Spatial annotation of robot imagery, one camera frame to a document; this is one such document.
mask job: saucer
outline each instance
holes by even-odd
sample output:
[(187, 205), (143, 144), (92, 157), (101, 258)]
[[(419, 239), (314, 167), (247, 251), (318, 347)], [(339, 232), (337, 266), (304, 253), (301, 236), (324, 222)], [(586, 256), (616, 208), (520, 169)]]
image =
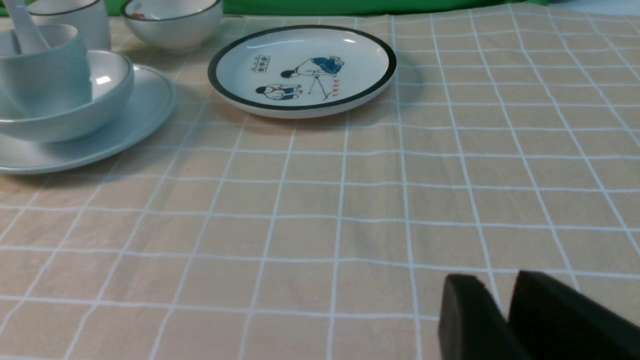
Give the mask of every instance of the saucer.
[(156, 69), (134, 65), (134, 88), (122, 114), (73, 142), (35, 143), (0, 135), (0, 173), (43, 174), (80, 167), (114, 155), (153, 133), (171, 115), (176, 91)]
[(230, 104), (281, 119), (353, 109), (380, 94), (396, 71), (382, 40), (348, 28), (288, 26), (261, 31), (222, 49), (209, 81)]

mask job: cup rim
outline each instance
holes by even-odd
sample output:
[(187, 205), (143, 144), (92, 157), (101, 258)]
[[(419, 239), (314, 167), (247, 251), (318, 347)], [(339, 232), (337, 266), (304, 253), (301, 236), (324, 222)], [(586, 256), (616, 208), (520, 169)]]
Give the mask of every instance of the cup rim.
[[(33, 3), (31, 3), (31, 4), (27, 5), (27, 10), (29, 10), (29, 6), (31, 6), (32, 4), (37, 3), (38, 1), (40, 1), (40, 0), (36, 0), (36, 1), (34, 1)], [(84, 10), (84, 9), (86, 9), (86, 8), (90, 8), (90, 7), (92, 7), (93, 5), (95, 5), (95, 4), (99, 3), (99, 2), (100, 2), (100, 0), (94, 0), (94, 1), (93, 1), (92, 3), (90, 3), (89, 5), (84, 5), (84, 6), (80, 7), (80, 8), (76, 8), (76, 9), (73, 9), (73, 10), (67, 10), (67, 11), (65, 11), (65, 12), (59, 12), (59, 13), (36, 13), (36, 12), (32, 12), (31, 10), (29, 10), (29, 13), (30, 13), (31, 15), (34, 15), (34, 16), (56, 16), (56, 15), (65, 15), (65, 14), (68, 14), (68, 13), (78, 12), (78, 11), (80, 11), (80, 10)]]
[(120, 7), (120, 15), (122, 15), (122, 17), (124, 17), (124, 18), (126, 18), (126, 19), (128, 19), (128, 20), (134, 20), (134, 21), (154, 22), (154, 21), (168, 21), (168, 20), (184, 19), (184, 18), (186, 18), (186, 17), (190, 17), (190, 16), (198, 15), (199, 13), (204, 13), (204, 12), (206, 12), (206, 11), (208, 11), (208, 10), (211, 10), (212, 8), (214, 8), (214, 7), (218, 6), (219, 4), (221, 4), (221, 3), (222, 3), (222, 0), (216, 0), (212, 5), (210, 5), (210, 6), (209, 6), (209, 7), (207, 7), (207, 8), (204, 8), (204, 9), (202, 9), (202, 10), (198, 11), (198, 12), (190, 13), (190, 14), (183, 15), (183, 16), (178, 16), (178, 17), (167, 17), (167, 18), (165, 18), (165, 19), (138, 19), (138, 18), (135, 18), (135, 17), (133, 17), (133, 16), (129, 15), (129, 14), (127, 13), (127, 11), (126, 11), (126, 10), (127, 10), (127, 6), (128, 6), (129, 4), (131, 4), (131, 3), (133, 3), (133, 2), (134, 2), (134, 0), (127, 0), (127, 2), (126, 2), (126, 3), (122, 4), (122, 6)]
[(113, 93), (114, 91), (122, 88), (123, 86), (125, 86), (125, 80), (129, 77), (129, 75), (131, 75), (131, 73), (134, 71), (133, 67), (133, 62), (126, 56), (120, 54), (120, 53), (116, 53), (115, 51), (108, 51), (108, 50), (87, 50), (87, 54), (88, 53), (107, 53), (107, 54), (115, 54), (118, 55), (119, 57), (123, 58), (126, 62), (127, 62), (127, 74), (125, 74), (124, 79), (117, 84), (116, 87), (114, 87), (113, 89), (111, 89), (111, 91), (109, 91), (108, 93), (104, 94), (103, 96), (100, 96), (97, 99), (91, 99), (90, 102), (86, 103), (86, 104), (82, 104), (74, 109), (68, 110), (64, 113), (59, 113), (59, 114), (54, 114), (54, 115), (47, 115), (47, 116), (41, 116), (41, 117), (33, 117), (33, 118), (23, 118), (23, 119), (2, 119), (0, 118), (0, 124), (24, 124), (27, 122), (37, 122), (37, 121), (45, 121), (45, 120), (51, 120), (51, 119), (55, 119), (58, 117), (65, 117), (68, 116), (70, 114), (73, 114), (75, 112), (81, 111), (83, 109), (88, 108), (89, 106), (93, 106), (94, 104), (103, 101), (103, 99), (106, 99), (107, 96), (111, 93)]
[[(35, 56), (42, 56), (43, 54), (47, 54), (50, 53), (51, 51), (59, 51), (62, 50), (68, 46), (71, 46), (74, 42), (76, 41), (82, 41), (84, 43), (83, 40), (83, 36), (80, 33), (80, 30), (73, 26), (73, 25), (69, 25), (69, 24), (37, 24), (36, 26), (38, 26), (39, 28), (46, 28), (47, 26), (50, 27), (70, 27), (70, 28), (74, 28), (76, 31), (76, 34), (74, 35), (73, 38), (71, 38), (68, 42), (65, 42), (62, 45), (56, 46), (56, 47), (52, 47), (49, 50), (46, 51), (40, 51), (39, 53), (33, 53), (33, 54), (15, 54), (15, 55), (1, 55), (0, 54), (0, 59), (27, 59), (27, 58), (31, 58), (31, 57), (35, 57)], [(15, 29), (7, 29), (5, 31), (0, 31), (0, 35), (4, 34), (4, 33), (15, 33)]]

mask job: white cup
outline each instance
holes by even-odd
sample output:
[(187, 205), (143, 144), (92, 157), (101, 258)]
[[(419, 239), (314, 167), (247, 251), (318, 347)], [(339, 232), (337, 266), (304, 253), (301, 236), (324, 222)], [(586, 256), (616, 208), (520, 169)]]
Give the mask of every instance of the white cup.
[(14, 30), (0, 33), (0, 92), (27, 118), (64, 113), (92, 99), (86, 47), (78, 29), (67, 24), (38, 29), (51, 49), (26, 55), (20, 53)]
[(104, 0), (36, 0), (27, 9), (36, 24), (77, 27), (88, 50), (111, 50), (111, 30)]

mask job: light blue bowl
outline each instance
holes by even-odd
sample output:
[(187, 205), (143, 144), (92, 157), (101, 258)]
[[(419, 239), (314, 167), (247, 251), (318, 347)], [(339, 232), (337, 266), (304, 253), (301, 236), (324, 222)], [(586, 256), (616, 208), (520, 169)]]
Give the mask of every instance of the light blue bowl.
[(92, 100), (66, 113), (34, 119), (16, 119), (6, 99), (0, 99), (0, 133), (31, 142), (66, 142), (96, 132), (115, 119), (131, 96), (134, 71), (131, 60), (104, 50), (89, 50)]

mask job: beige tablecloth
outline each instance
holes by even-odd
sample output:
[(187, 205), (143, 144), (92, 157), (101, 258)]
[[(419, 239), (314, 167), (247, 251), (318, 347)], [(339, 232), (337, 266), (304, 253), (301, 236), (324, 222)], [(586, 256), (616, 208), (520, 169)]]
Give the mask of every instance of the beige tablecloth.
[[(397, 77), (328, 119), (212, 94), (222, 45), (291, 24), (376, 35)], [(438, 359), (444, 277), (507, 310), (519, 268), (640, 323), (640, 19), (229, 18), (179, 57), (112, 29), (177, 109), (108, 160), (0, 178), (0, 359)]]

